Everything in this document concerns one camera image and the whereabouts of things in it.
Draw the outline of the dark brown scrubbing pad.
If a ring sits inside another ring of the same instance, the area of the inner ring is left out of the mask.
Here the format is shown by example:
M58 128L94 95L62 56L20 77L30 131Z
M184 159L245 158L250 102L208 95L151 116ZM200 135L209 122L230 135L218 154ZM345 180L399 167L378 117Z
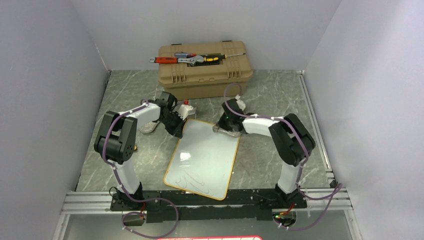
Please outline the dark brown scrubbing pad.
M238 131L230 131L230 130L225 130L217 125L213 125L212 126L212 131L214 133L219 133L219 134L224 134L226 136L232 137L232 138L239 138L242 134Z

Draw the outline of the yellow framed whiteboard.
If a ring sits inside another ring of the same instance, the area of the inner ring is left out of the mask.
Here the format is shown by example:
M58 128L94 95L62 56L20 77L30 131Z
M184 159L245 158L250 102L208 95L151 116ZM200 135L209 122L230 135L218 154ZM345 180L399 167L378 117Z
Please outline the yellow framed whiteboard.
M189 119L163 182L185 192L222 201L227 196L239 138L213 131L209 122Z

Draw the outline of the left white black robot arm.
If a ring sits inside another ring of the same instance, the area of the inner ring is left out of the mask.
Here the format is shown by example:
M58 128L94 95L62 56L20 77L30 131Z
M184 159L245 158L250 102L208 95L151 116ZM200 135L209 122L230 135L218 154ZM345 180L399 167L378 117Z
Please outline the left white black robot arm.
M111 167L118 183L117 193L131 210L144 203L143 186L131 161L136 150L139 128L148 123L161 123L173 137L182 138L183 128L194 107L188 101L163 91L159 98L142 100L141 104L122 112L107 111L98 130L94 150Z

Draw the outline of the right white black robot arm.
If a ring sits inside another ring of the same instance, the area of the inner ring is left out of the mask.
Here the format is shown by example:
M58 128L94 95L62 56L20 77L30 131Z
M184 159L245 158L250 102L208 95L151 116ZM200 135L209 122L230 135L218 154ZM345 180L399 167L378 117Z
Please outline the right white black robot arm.
M289 207L298 196L303 161L316 147L315 140L297 115L265 117L245 114L242 100L232 98L222 103L223 114L213 127L214 132L226 134L256 134L270 137L282 159L281 174L276 183L275 200L282 207Z

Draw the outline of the grey scrubbing pad left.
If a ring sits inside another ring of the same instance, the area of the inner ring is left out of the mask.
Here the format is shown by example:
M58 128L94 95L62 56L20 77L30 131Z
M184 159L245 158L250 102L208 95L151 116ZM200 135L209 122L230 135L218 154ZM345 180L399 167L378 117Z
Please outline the grey scrubbing pad left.
M151 121L139 127L138 130L144 135L152 134L159 124L159 122Z

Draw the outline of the tan plastic toolbox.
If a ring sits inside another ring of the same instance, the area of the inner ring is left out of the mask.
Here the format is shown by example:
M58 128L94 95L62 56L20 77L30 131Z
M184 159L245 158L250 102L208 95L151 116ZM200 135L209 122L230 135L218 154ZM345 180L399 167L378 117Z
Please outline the tan plastic toolbox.
M177 99L201 99L235 96L244 91L253 76L253 69L242 41L221 41L198 44L172 44L161 46L160 58L173 58L176 54L226 55L218 61L159 64L158 82L166 92Z

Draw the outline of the yellow black handled screwdriver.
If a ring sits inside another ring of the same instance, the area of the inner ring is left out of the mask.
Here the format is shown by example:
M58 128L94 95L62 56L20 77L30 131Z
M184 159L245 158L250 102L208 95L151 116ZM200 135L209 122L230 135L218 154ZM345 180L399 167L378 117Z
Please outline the yellow black handled screwdriver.
M219 62L221 60L230 58L230 57L238 57L238 56L242 56L245 55L246 53L238 53L238 54L231 54L231 55L227 55L227 54L205 54L202 55L202 57L204 58L204 62Z

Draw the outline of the red handled adjustable wrench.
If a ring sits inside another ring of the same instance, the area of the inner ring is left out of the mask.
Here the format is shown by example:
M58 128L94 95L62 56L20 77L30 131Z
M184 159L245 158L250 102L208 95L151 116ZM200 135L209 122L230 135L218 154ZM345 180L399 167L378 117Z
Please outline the red handled adjustable wrench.
M196 63L203 63L205 58L201 55L196 55L189 58L178 58L178 57L152 57L149 59L150 63L156 64L189 64L194 66Z

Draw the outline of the blue red handled screwdriver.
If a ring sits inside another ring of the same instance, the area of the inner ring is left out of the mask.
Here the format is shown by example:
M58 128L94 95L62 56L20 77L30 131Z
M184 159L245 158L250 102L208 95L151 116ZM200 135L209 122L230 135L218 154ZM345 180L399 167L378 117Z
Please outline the blue red handled screwdriver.
M196 54L196 53L189 53L189 52L175 52L174 56L176 58L192 58L195 56L199 56L200 54ZM207 56L207 54L201 54L200 56L205 57Z

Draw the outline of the black aluminium base frame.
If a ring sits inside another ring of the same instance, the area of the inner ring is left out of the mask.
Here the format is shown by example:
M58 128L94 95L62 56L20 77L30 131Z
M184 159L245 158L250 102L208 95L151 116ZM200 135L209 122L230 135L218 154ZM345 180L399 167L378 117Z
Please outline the black aluminium base frame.
M124 215L130 212L142 213L148 223L188 220L256 219L267 221L272 214L287 215L305 211L310 217L314 211L348 211L353 206L345 189L336 193L332 200L324 196L330 188L307 189L313 200L298 197L284 202L273 189L231 189L225 199L214 200L181 190L146 190L147 202L124 200L113 191L69 192L66 194L62 214L75 215Z

